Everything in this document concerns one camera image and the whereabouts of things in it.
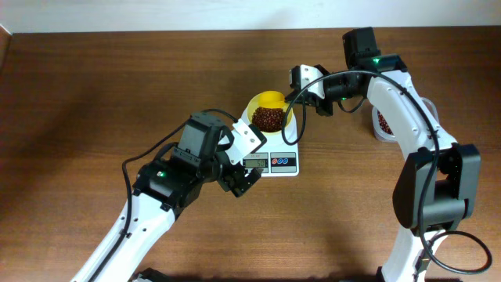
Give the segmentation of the red adzuki beans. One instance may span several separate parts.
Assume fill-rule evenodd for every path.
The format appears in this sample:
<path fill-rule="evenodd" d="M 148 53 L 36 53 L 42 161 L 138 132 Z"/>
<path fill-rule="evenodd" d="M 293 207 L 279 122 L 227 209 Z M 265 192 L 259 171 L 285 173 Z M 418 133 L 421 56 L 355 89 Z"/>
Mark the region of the red adzuki beans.
<path fill-rule="evenodd" d="M 258 107 L 251 122 L 262 132 L 278 132 L 282 128 L 285 112 L 282 108 Z"/>

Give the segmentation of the yellow measuring scoop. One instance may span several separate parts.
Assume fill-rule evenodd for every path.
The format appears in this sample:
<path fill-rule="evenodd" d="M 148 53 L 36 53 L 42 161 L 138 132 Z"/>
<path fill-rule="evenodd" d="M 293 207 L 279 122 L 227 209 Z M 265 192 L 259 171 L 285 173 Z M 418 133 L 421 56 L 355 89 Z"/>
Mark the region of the yellow measuring scoop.
<path fill-rule="evenodd" d="M 284 108 L 286 104 L 284 94 L 278 91 L 265 91 L 258 95 L 259 107 L 278 109 Z"/>

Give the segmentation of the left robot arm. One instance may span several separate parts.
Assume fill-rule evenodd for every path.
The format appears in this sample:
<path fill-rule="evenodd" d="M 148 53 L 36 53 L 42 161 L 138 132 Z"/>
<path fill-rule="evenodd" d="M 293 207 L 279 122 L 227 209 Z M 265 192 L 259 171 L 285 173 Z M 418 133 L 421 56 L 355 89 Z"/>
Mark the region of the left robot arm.
<path fill-rule="evenodd" d="M 261 169 L 246 170 L 243 158 L 266 144 L 253 124 L 234 118 L 227 126 L 219 109 L 196 112 L 176 128 L 178 142 L 164 137 L 151 147 L 152 161 L 131 180 L 121 169 L 126 203 L 116 222 L 74 276 L 75 281 L 127 281 L 152 246 L 200 195 L 206 183 L 217 182 L 235 197 L 243 196 L 260 178 Z"/>

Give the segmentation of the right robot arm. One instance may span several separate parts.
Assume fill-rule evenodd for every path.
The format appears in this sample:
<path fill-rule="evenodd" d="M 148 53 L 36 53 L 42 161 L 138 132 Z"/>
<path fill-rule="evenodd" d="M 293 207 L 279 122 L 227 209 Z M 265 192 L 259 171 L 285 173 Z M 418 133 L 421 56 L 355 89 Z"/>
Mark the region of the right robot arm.
<path fill-rule="evenodd" d="M 320 65 L 289 72 L 290 105 L 302 102 L 330 116 L 333 106 L 361 96 L 382 114 L 400 146 L 405 164 L 392 195 L 400 225 L 378 281 L 423 281 L 430 263 L 453 273 L 461 269 L 439 261 L 435 252 L 460 222 L 471 217 L 481 156 L 447 133 L 417 94 L 408 68 L 397 54 L 381 53 L 371 27 L 344 34 L 347 70 L 330 73 Z"/>

